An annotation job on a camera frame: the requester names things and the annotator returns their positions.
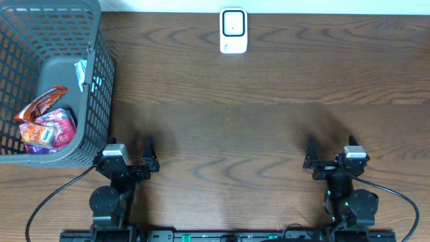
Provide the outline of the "red purple snack bag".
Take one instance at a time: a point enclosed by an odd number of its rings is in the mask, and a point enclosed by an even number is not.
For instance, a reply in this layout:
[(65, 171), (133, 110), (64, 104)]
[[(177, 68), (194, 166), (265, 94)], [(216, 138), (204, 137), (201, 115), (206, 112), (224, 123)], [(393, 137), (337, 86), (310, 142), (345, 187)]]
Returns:
[(45, 155), (55, 153), (65, 148), (74, 138), (76, 126), (68, 110), (62, 108), (51, 111), (36, 118), (34, 124), (52, 126), (57, 129), (57, 135), (52, 148), (35, 147), (24, 143), (29, 154)]

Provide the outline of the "small orange snack packet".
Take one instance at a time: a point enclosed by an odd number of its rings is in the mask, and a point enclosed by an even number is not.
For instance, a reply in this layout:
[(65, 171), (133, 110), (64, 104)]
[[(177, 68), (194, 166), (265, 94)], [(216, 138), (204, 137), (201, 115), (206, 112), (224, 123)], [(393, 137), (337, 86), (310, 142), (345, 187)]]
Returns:
[(57, 129), (34, 123), (24, 123), (19, 126), (21, 140), (27, 145), (52, 148), (55, 143)]

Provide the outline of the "teal white snack wrapper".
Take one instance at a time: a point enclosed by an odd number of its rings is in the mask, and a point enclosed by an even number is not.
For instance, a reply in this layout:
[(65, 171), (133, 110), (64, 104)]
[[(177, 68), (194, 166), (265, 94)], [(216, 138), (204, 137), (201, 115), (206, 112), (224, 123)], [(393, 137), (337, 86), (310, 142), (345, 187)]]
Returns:
[(77, 63), (74, 64), (74, 66), (75, 66), (75, 71), (77, 75), (79, 89), (81, 92), (84, 92), (87, 60), (85, 59), (79, 60)]

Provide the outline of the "brown orange candy bar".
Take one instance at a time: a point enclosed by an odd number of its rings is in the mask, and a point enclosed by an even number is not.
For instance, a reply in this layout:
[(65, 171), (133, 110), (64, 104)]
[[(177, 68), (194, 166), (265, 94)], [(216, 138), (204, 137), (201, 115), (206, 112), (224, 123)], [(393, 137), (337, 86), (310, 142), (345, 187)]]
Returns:
[(68, 92), (68, 88), (56, 85), (28, 104), (13, 119), (20, 122), (33, 122)]

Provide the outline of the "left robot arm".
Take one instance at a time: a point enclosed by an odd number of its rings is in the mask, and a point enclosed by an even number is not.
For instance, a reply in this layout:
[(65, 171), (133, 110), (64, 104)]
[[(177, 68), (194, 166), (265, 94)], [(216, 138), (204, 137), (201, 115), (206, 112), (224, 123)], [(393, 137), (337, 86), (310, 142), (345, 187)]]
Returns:
[(93, 161), (95, 170), (110, 180), (97, 188), (89, 199), (93, 212), (92, 241), (145, 241), (146, 235), (130, 219), (135, 189), (160, 169), (154, 139), (147, 137), (142, 165), (130, 165), (125, 145), (108, 144)]

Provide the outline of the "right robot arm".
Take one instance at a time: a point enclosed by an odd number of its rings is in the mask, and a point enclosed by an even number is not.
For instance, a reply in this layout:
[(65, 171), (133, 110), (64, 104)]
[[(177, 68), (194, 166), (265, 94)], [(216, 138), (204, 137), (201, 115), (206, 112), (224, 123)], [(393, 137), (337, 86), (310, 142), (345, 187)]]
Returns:
[(303, 168), (313, 170), (314, 180), (325, 180), (324, 208), (333, 223), (315, 231), (312, 238), (321, 241), (369, 241), (369, 228), (375, 225), (378, 196), (364, 189), (356, 190), (353, 179), (364, 172), (370, 157), (353, 136), (342, 153), (331, 161), (318, 155), (316, 143), (308, 140)]

